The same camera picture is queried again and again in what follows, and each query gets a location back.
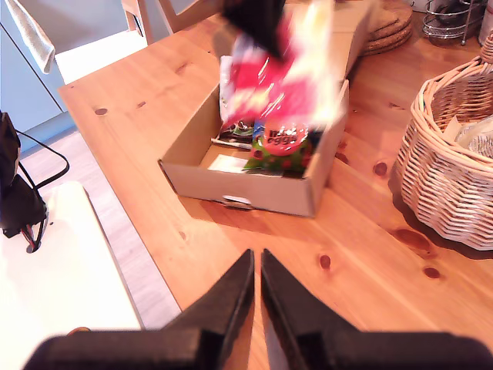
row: cardboard box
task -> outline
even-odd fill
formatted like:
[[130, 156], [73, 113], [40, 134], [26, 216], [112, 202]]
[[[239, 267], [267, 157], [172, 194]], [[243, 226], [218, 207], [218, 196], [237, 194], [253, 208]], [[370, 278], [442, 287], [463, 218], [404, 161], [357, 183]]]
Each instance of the cardboard box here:
[[209, 169], [219, 155], [249, 157], [248, 151], [210, 142], [221, 127], [219, 90], [215, 88], [159, 160], [175, 192], [183, 197], [214, 200], [228, 207], [314, 217], [346, 123], [349, 84], [344, 79], [364, 44], [374, 4], [374, 0], [336, 4], [332, 50], [337, 75], [342, 82], [337, 101], [344, 115], [327, 125], [308, 168], [300, 178]]
[[[344, 112], [347, 111], [348, 85], [345, 81], [339, 95]], [[209, 170], [219, 154], [249, 155], [247, 151], [211, 144], [210, 138], [216, 137], [221, 127], [219, 90], [215, 89], [159, 160], [159, 165], [175, 192], [183, 197], [313, 217], [345, 122], [346, 115], [327, 126], [308, 168], [299, 179]]]

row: wooden table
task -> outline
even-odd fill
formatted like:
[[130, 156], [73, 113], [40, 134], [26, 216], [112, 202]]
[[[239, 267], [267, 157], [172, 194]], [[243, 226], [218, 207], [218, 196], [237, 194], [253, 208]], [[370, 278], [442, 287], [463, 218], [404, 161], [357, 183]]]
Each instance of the wooden table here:
[[217, 84], [216, 18], [61, 90], [182, 309], [255, 250], [251, 369], [269, 366], [259, 286], [265, 247], [360, 329], [451, 331], [493, 349], [493, 253], [442, 239], [394, 195], [391, 169], [421, 84], [479, 52], [475, 39], [433, 46], [420, 39], [419, 16], [414, 23], [409, 42], [362, 59], [351, 73], [346, 133], [314, 219], [178, 198], [157, 165]]

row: wood knot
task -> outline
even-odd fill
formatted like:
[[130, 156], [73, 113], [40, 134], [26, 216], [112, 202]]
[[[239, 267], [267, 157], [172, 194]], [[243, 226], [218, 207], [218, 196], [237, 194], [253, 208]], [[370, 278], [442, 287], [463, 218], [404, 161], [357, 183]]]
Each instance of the wood knot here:
[[428, 276], [430, 279], [438, 279], [440, 278], [441, 274], [440, 271], [437, 270], [434, 267], [425, 267], [423, 269], [423, 272], [426, 276]]
[[341, 141], [341, 142], [339, 143], [339, 145], [337, 146], [337, 148], [338, 148], [339, 150], [344, 150], [344, 149], [346, 149], [346, 146], [347, 146], [347, 143], [346, 143], [345, 141]]
[[99, 108], [94, 111], [94, 113], [98, 116], [104, 116], [107, 112], [108, 110], [106, 108]]
[[345, 154], [342, 154], [342, 153], [337, 152], [336, 153], [336, 158], [338, 158], [341, 162], [344, 162], [346, 164], [349, 164], [349, 159], [346, 157]]
[[387, 164], [385, 162], [379, 162], [374, 165], [373, 172], [377, 176], [385, 176], [387, 174]]
[[181, 75], [183, 73], [183, 70], [189, 65], [188, 62], [184, 62], [180, 67], [178, 67], [176, 70], [175, 70], [175, 73], [177, 75]]
[[403, 228], [391, 231], [391, 234], [401, 243], [409, 246], [414, 253], [425, 260], [437, 256], [428, 239], [416, 231]]
[[320, 266], [324, 269], [324, 270], [329, 270], [330, 269], [330, 257], [327, 256], [326, 254], [323, 254], [322, 256], [320, 256]]
[[401, 106], [398, 106], [397, 104], [393, 104], [393, 103], [388, 103], [388, 106], [392, 109], [396, 109], [396, 110], [406, 110], [404, 108], [402, 108]]

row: candy package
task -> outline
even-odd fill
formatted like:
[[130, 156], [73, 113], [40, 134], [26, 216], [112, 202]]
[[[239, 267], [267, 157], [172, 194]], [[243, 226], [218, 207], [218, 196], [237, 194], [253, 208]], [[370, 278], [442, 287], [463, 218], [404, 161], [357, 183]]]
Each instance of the candy package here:
[[333, 6], [315, 2], [283, 14], [280, 59], [245, 34], [227, 65], [221, 59], [221, 133], [253, 134], [245, 169], [304, 172], [317, 145], [309, 136], [320, 138], [340, 114], [329, 59]]
[[308, 128], [303, 124], [286, 125], [271, 120], [255, 122], [251, 158], [246, 170], [303, 172], [310, 162], [312, 144], [308, 139]]

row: black object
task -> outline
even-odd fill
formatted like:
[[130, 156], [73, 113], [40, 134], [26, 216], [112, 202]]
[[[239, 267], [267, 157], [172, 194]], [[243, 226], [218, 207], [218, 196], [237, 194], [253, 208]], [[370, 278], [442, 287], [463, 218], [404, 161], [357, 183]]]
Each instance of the black object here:
[[362, 332], [316, 299], [268, 250], [262, 297], [291, 369], [491, 369], [479, 341], [448, 333]]
[[[221, 369], [253, 302], [253, 266], [248, 250], [161, 331], [83, 331], [49, 339], [25, 370]], [[357, 330], [316, 299], [268, 250], [262, 254], [262, 296], [293, 370], [493, 368], [489, 350], [474, 339]]]
[[285, 0], [225, 0], [223, 17], [252, 37], [272, 56], [282, 59], [277, 26]]
[[161, 331], [76, 332], [45, 341], [25, 370], [221, 369], [253, 302], [246, 251], [204, 295]]
[[[46, 218], [46, 206], [36, 189], [32, 189], [17, 174], [21, 142], [7, 113], [1, 113], [0, 125], [0, 227], [6, 237], [13, 237], [22, 230], [29, 235], [30, 227]], [[39, 246], [31, 240], [31, 250]]]

